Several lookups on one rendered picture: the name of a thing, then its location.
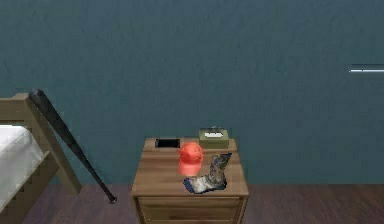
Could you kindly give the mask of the black baseball bat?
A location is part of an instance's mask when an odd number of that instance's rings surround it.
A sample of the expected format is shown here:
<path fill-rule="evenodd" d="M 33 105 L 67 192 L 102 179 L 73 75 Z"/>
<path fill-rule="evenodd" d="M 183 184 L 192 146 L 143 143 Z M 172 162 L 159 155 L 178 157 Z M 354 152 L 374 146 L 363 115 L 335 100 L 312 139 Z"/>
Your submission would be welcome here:
<path fill-rule="evenodd" d="M 29 97 L 37 109 L 41 112 L 44 118 L 48 121 L 54 131 L 60 136 L 67 147 L 78 158 L 78 160 L 85 166 L 91 176 L 96 180 L 100 188 L 107 196 L 109 203 L 114 204 L 117 202 L 117 197 L 112 194 L 105 183 L 97 174 L 96 170 L 92 167 L 82 148 L 74 138 L 73 134 L 63 121 L 51 101 L 41 89 L 34 89 L 29 93 Z"/>

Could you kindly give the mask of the wooden bed with white mattress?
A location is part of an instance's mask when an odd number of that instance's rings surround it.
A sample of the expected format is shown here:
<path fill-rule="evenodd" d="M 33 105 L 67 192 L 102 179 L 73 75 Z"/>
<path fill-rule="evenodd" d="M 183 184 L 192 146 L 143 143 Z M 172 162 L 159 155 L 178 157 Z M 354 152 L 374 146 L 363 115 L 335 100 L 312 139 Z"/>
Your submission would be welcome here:
<path fill-rule="evenodd" d="M 31 96 L 0 98 L 0 224 L 22 224 L 55 176 L 69 193 L 80 193 L 74 170 Z"/>

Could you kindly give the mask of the red baseball cap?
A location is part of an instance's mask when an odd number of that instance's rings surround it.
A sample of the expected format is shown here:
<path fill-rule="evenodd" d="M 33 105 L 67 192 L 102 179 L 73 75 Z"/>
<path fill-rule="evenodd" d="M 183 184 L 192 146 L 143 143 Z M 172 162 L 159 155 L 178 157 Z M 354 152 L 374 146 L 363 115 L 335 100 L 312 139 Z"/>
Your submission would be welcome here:
<path fill-rule="evenodd" d="M 179 151 L 179 172 L 184 176 L 196 176 L 202 166 L 203 150 L 196 142 L 184 143 Z"/>

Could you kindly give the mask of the black phone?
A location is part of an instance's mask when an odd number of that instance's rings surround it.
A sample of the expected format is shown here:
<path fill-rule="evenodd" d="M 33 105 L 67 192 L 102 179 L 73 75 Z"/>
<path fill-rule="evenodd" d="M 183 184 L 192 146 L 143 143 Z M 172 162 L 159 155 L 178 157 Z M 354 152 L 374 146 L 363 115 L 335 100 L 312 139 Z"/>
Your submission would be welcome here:
<path fill-rule="evenodd" d="M 179 139 L 157 139 L 155 141 L 156 148 L 179 148 Z"/>

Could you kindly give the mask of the blue floral sock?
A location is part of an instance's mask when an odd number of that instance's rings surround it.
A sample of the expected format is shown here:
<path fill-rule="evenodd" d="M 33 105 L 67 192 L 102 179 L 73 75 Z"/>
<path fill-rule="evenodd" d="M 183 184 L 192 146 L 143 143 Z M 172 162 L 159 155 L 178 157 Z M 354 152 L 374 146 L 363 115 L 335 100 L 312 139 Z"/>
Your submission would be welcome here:
<path fill-rule="evenodd" d="M 186 190 L 193 194 L 224 190 L 227 185 L 225 168 L 231 157 L 231 153 L 213 155 L 208 174 L 199 177 L 188 177 L 183 180 Z"/>

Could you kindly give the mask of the olive tissue box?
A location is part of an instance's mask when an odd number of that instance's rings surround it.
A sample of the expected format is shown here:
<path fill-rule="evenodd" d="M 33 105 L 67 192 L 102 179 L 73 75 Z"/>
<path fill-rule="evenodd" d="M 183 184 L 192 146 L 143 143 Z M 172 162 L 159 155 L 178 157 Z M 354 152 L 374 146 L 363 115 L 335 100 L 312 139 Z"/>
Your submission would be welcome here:
<path fill-rule="evenodd" d="M 213 126 L 199 130 L 199 145 L 204 149 L 227 149 L 229 134 L 226 129 Z"/>

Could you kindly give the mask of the wooden nightstand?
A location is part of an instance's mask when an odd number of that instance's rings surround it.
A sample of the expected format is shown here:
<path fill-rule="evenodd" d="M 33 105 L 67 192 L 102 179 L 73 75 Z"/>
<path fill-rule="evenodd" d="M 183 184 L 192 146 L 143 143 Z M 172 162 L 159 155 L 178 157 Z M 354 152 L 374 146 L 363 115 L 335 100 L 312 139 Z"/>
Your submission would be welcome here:
<path fill-rule="evenodd" d="M 153 138 L 146 139 L 131 189 L 135 224 L 242 224 L 249 191 L 236 141 L 224 151 L 232 154 L 226 188 L 192 194 L 179 173 L 179 150 L 157 148 Z"/>

